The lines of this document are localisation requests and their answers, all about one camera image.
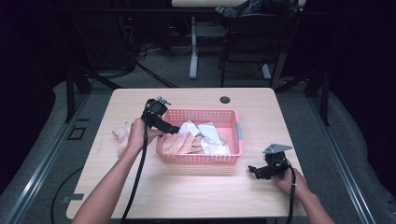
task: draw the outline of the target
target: gray carpet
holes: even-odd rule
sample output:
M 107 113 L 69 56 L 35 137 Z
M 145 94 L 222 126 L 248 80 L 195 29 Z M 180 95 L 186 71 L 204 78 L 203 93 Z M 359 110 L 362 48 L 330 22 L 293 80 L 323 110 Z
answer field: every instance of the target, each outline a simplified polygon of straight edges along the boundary
M 164 50 L 153 50 L 148 53 L 143 65 L 161 75 L 168 81 L 184 88 L 188 87 L 218 87 L 219 47 L 206 40 L 199 51 L 198 78 L 189 79 L 190 53 L 175 54 Z M 111 79 L 126 88 L 165 88 L 165 86 L 148 76 L 141 69 L 136 69 L 129 75 Z M 69 124 L 68 133 L 59 146 L 59 153 L 54 158 L 50 172 L 35 195 L 31 204 L 28 204 L 25 213 L 18 219 L 22 223 L 50 223 L 51 201 L 63 181 L 81 167 L 91 149 L 93 139 L 105 113 L 111 91 L 108 87 L 96 80 L 90 80 L 94 90 L 91 95 L 83 96 L 76 91 L 78 101 L 82 102 L 74 122 Z M 242 86 L 263 86 L 267 82 L 247 82 Z M 23 193 L 35 169 L 42 162 L 49 150 L 53 148 L 58 133 L 64 129 L 66 118 L 65 85 L 56 87 L 57 102 L 50 115 L 42 134 L 17 173 L 12 183 L 0 198 L 0 222 L 5 223 L 13 214 L 13 208 Z M 308 186 L 323 198 L 323 205 L 336 223 L 361 223 L 359 213 L 350 198 L 345 181 L 334 165 L 332 147 L 321 129 L 320 120 L 316 118 L 317 110 L 312 107 L 315 99 L 305 98 L 301 90 L 288 91 L 277 95 L 283 116 L 288 126 L 291 140 L 296 148 Z M 361 194 L 376 223 L 395 223 L 394 215 L 389 211 L 394 209 L 394 203 L 388 192 L 378 183 L 375 173 L 366 161 L 366 147 L 361 133 L 353 119 L 343 108 L 342 104 L 331 95 L 329 108 L 330 129 L 343 151 L 351 173 L 355 176 Z M 80 140 L 67 140 L 71 130 L 85 130 Z M 70 223 L 65 216 L 68 206 L 67 197 L 72 194 L 79 178 L 79 172 L 67 180 L 60 189 L 55 200 L 55 223 Z M 277 223 L 284 223 L 286 219 L 279 218 Z M 164 220 L 163 223 L 262 223 L 261 219 L 233 219 L 233 220 Z M 267 223 L 276 222 L 270 218 Z M 308 223 L 305 217 L 295 217 L 293 223 Z

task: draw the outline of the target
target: black cable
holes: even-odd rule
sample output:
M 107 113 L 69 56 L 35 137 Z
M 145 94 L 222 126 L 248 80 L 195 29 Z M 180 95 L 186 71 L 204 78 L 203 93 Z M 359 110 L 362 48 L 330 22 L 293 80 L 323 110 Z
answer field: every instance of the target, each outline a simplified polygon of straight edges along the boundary
M 125 68 L 120 73 L 112 74 L 112 75 L 101 75 L 101 77 L 104 77 L 106 79 L 113 79 L 113 78 L 117 78 L 117 77 L 125 77 L 126 75 L 130 74 L 132 71 L 134 71 L 133 68 Z
M 293 208 L 294 208 L 294 194 L 296 190 L 296 174 L 294 173 L 294 169 L 291 166 L 290 161 L 287 161 L 289 168 L 291 169 L 291 189 L 290 189 L 290 201 L 289 201 L 289 217 L 288 220 L 286 221 L 287 224 L 291 223 L 291 220 L 293 219 Z
M 56 193 L 55 193 L 55 195 L 53 196 L 52 203 L 51 203 L 51 205 L 50 205 L 50 222 L 51 222 L 52 224 L 55 224 L 55 219 L 54 219 L 54 217 L 53 217 L 53 208 L 54 208 L 54 206 L 55 206 L 56 197 L 58 196 L 59 191 L 60 191 L 61 188 L 64 186 L 64 184 L 67 182 L 67 180 L 69 180 L 73 175 L 75 175 L 76 173 L 78 173 L 79 171 L 81 171 L 82 168 L 84 168 L 84 166 L 81 166 L 81 167 L 78 168 L 75 172 L 73 172 L 71 175 L 69 175 L 69 176 L 64 180 L 64 182 L 62 182 L 61 186 L 59 186 L 59 188 L 56 190 Z
M 148 149 L 148 125 L 147 125 L 147 117 L 146 117 L 147 109 L 148 109 L 148 107 L 147 107 L 148 103 L 149 102 L 146 103 L 146 107 L 145 107 L 145 110 L 143 112 L 144 113 L 144 122 L 145 122 L 145 134 L 143 136 L 144 137 L 144 141 L 143 141 L 142 157 L 140 159 L 139 167 L 137 168 L 136 178 L 134 180 L 134 188 L 132 189 L 131 197 L 130 197 L 129 202 L 128 202 L 128 204 L 127 204 L 127 206 L 125 208 L 125 211 L 124 211 L 124 213 L 122 215 L 121 223 L 125 223 L 126 216 L 128 215 L 129 209 L 131 209 L 132 202 L 134 201 L 134 196 L 136 195 L 137 185 L 139 184 L 139 179 L 140 179 L 140 176 L 142 174 L 143 165 L 145 163 L 146 152 L 147 152 L 147 149 Z
M 153 73 L 152 71 L 148 70 L 147 67 L 143 66 L 141 63 L 136 62 L 136 65 L 140 67 L 143 71 L 148 73 L 150 76 L 154 77 L 155 79 L 159 80 L 162 84 L 170 88 L 178 88 L 177 85 L 170 83 L 169 81 L 165 80 L 163 77 L 158 76 L 157 74 Z

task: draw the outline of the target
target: dark background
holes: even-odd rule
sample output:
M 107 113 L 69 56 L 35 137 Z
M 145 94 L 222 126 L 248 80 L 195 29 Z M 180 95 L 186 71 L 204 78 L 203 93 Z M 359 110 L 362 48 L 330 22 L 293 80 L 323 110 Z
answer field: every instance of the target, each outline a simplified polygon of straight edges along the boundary
M 5 109 L 1 121 L 2 192 L 40 134 L 54 104 L 52 88 L 65 80 L 71 63 L 115 70 L 134 65 L 116 17 L 92 15 L 87 19 L 80 15 L 74 21 L 67 17 L 49 21 L 39 7 L 60 7 L 61 2 L 38 2 L 8 0 L 0 5 L 0 83 L 4 92 L 1 105 Z M 156 2 L 169 6 L 169 1 Z M 113 6 L 107 0 L 66 3 L 76 7 Z M 350 10 L 345 16 L 350 29 L 341 35 L 346 44 L 328 70 L 331 91 L 361 128 L 368 147 L 367 160 L 379 180 L 396 195 L 396 180 L 391 178 L 396 173 L 396 122 L 392 110 L 396 95 L 396 4 L 318 0 L 306 3 L 306 11 L 340 11 L 345 7 Z M 152 41 L 165 48 L 169 45 L 165 30 L 170 20 L 153 17 L 141 22 Z M 301 20 L 282 76 L 301 76 L 321 66 L 334 48 L 339 25 L 339 21 Z M 155 32 L 164 34 L 163 38 Z

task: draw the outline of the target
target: right hand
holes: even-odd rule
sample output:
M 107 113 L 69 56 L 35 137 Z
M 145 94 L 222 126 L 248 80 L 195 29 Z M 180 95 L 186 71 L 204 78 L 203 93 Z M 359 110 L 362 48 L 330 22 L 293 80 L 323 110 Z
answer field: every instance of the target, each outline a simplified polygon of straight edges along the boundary
M 145 129 L 146 129 L 146 124 L 142 119 L 134 120 L 134 123 L 132 123 L 131 125 L 131 132 L 129 134 L 128 146 L 126 147 L 126 150 L 138 149 L 140 152 L 140 150 L 143 147 Z M 160 130 L 148 128 L 148 145 L 152 142 L 152 140 L 155 137 L 161 134 L 164 133 Z
M 296 191 L 295 194 L 297 197 L 304 197 L 305 194 L 310 193 L 311 190 L 305 183 L 304 177 L 301 173 L 296 169 L 293 168 L 294 173 L 296 174 Z M 291 169 L 288 169 L 283 176 L 283 179 L 273 176 L 272 179 L 276 182 L 276 184 L 283 189 L 285 192 L 290 193 L 291 189 Z

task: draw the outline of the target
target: chair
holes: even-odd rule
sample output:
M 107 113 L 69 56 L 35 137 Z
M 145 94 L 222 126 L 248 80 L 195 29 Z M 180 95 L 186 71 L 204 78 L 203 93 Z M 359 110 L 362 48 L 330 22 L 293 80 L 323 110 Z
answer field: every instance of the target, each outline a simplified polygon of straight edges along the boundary
M 282 40 L 290 21 L 276 14 L 253 13 L 225 19 L 226 33 L 219 61 L 221 87 L 224 87 L 226 63 L 256 63 L 258 69 L 273 64 L 273 84 Z

